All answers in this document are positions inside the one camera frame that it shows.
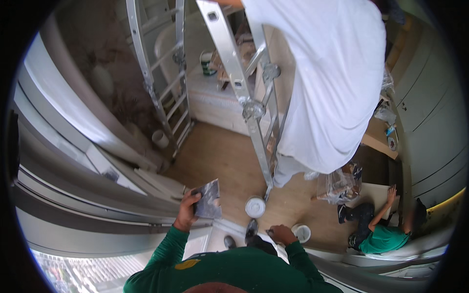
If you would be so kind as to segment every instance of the white t-shirt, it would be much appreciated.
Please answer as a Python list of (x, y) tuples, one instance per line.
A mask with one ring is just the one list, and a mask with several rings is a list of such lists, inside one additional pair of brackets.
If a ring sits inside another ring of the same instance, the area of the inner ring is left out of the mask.
[(321, 173), (355, 154), (379, 101), (386, 30), (369, 0), (242, 0), (246, 15), (278, 28), (295, 57), (278, 152)]

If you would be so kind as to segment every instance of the plastic bag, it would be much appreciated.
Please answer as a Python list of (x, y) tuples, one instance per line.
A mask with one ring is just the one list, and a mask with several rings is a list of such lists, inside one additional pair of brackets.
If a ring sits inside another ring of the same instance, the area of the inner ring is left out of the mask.
[(393, 93), (396, 93), (394, 91), (394, 79), (393, 76), (391, 75), (391, 72), (389, 72), (389, 69), (387, 69), (387, 66), (384, 66), (384, 76), (383, 76), (383, 83), (381, 84), (381, 90), (387, 90), (391, 89)]
[(394, 114), (394, 112), (386, 103), (379, 105), (379, 107), (376, 108), (373, 116), (386, 121), (389, 125), (393, 125), (396, 122), (396, 114)]
[(355, 163), (348, 163), (331, 174), (318, 177), (318, 199), (330, 204), (344, 204), (360, 197), (362, 189), (362, 168)]
[(311, 172), (305, 172), (303, 175), (303, 178), (305, 180), (315, 180), (321, 173), (311, 171)]

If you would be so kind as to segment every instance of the kneeling worker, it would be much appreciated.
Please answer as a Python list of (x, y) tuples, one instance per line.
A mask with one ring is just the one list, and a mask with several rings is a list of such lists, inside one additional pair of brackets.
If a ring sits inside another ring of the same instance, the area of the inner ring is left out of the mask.
[(387, 192), (387, 202), (375, 216), (372, 203), (362, 203), (350, 209), (339, 205), (339, 223), (358, 220), (358, 228), (348, 238), (348, 245), (364, 253), (383, 253), (401, 248), (409, 240), (410, 233), (416, 231), (426, 221), (427, 208), (417, 199), (413, 210), (406, 216), (401, 227), (385, 227), (378, 222), (392, 206), (396, 197), (396, 185)]
[(189, 229), (197, 220), (192, 204), (200, 198), (190, 192), (184, 195), (173, 226), (144, 270), (127, 280), (124, 293), (341, 292), (324, 281), (298, 239), (283, 225), (272, 226), (271, 237), (285, 245), (290, 265), (257, 235), (255, 220), (246, 232), (247, 247), (236, 248), (233, 239), (226, 237), (227, 251), (197, 254), (182, 262)]

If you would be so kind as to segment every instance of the green long-sleeve shirt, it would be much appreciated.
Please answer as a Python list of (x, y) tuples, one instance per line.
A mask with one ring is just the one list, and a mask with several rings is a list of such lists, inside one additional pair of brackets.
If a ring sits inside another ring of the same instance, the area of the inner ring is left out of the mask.
[(171, 227), (144, 270), (127, 280), (124, 293), (182, 293), (207, 282), (249, 293), (342, 292), (324, 281), (298, 241), (285, 249), (290, 265), (252, 247), (196, 254), (181, 263), (188, 236)]

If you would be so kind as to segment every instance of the folding ladder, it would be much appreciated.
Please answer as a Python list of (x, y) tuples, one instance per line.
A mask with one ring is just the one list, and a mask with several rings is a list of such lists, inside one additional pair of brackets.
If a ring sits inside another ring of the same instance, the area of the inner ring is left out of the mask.
[[(189, 113), (189, 93), (187, 91), (186, 83), (186, 55), (184, 53), (184, 2), (185, 0), (176, 0), (175, 8), (170, 9), (161, 16), (156, 16), (152, 19), (149, 19), (148, 22), (142, 26), (142, 22), (140, 19), (139, 0), (126, 0), (130, 32), (132, 35), (138, 64), (140, 65), (140, 69), (144, 76), (144, 87), (150, 95), (153, 104), (155, 105), (158, 118), (161, 121), (161, 124), (163, 125), (163, 131), (168, 137), (172, 147), (174, 148), (173, 158), (176, 157), (176, 155), (179, 153), (182, 143), (184, 142), (187, 135), (194, 126)], [(143, 35), (145, 33), (145, 29), (150, 23), (155, 23), (158, 21), (159, 18), (166, 17), (168, 15), (176, 15), (176, 44), (170, 51), (166, 52), (163, 56), (161, 56), (155, 62), (155, 64), (150, 64), (148, 62), (148, 54), (146, 48), (143, 44)], [(174, 79), (168, 84), (168, 86), (164, 89), (160, 96), (155, 90), (153, 71), (162, 63), (165, 58), (168, 58), (169, 56), (172, 56), (174, 62), (179, 66), (179, 74), (176, 79)], [(173, 105), (171, 110), (169, 110), (168, 113), (165, 113), (162, 101), (178, 82), (181, 85), (181, 93), (178, 97), (174, 97), (175, 104)], [(182, 111), (182, 116), (179, 118), (173, 128), (171, 128), (169, 124), (169, 119), (173, 116), (177, 109), (180, 109)], [(184, 121), (186, 121), (185, 127), (179, 134), (179, 138), (176, 139), (176, 131)]]
[[(248, 132), (267, 184), (267, 191), (264, 196), (264, 200), (267, 201), (273, 187), (271, 166), (275, 162), (277, 145), (280, 141), (288, 111), (287, 109), (279, 127), (277, 95), (275, 93), (273, 80), (280, 75), (280, 68), (270, 63), (262, 23), (256, 22), (248, 17), (256, 53), (249, 61), (247, 68), (244, 68), (239, 57), (240, 54), (233, 32), (219, 4), (213, 1), (197, 0), (197, 5), (212, 36), (213, 42), (217, 47), (218, 54), (230, 78), (230, 83), (236, 98), (241, 106), (243, 106), (242, 116), (247, 124)], [(248, 74), (256, 68), (259, 62), (263, 69), (262, 79), (265, 85), (265, 95), (262, 101), (254, 99), (254, 95), (248, 86)], [(266, 113), (266, 107), (269, 108), (271, 122), (267, 132), (262, 134), (259, 122)], [(272, 135), (275, 139), (275, 144), (272, 154), (269, 155), (266, 151), (266, 147)]]

